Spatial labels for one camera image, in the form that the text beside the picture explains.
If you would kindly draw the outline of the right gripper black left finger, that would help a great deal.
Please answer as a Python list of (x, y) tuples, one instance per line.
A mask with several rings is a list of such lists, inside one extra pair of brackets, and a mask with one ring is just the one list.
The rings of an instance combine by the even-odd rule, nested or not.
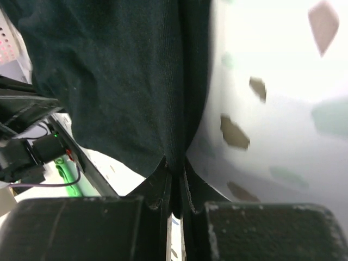
[(21, 201), (1, 228), (1, 260), (170, 260), (166, 161), (121, 197)]

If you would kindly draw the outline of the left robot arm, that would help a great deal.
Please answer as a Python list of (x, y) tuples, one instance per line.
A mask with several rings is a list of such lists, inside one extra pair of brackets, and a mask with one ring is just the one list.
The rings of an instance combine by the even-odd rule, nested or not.
[(62, 107), (32, 85), (1, 76), (1, 187), (26, 187), (19, 181), (61, 156), (68, 156), (102, 196), (117, 192), (71, 134), (54, 118)]

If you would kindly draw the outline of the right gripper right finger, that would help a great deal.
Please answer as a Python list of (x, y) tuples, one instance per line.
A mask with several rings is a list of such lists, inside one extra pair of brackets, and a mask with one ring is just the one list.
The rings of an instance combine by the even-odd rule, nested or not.
[(188, 161), (180, 188), (183, 260), (347, 260), (347, 240), (323, 206), (234, 203)]

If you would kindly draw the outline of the black t-shirt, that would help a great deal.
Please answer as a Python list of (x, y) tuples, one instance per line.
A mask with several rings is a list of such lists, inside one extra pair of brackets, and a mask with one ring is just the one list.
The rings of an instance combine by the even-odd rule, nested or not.
[(208, 85), (210, 1), (1, 1), (35, 91), (58, 101), (81, 146), (179, 176)]

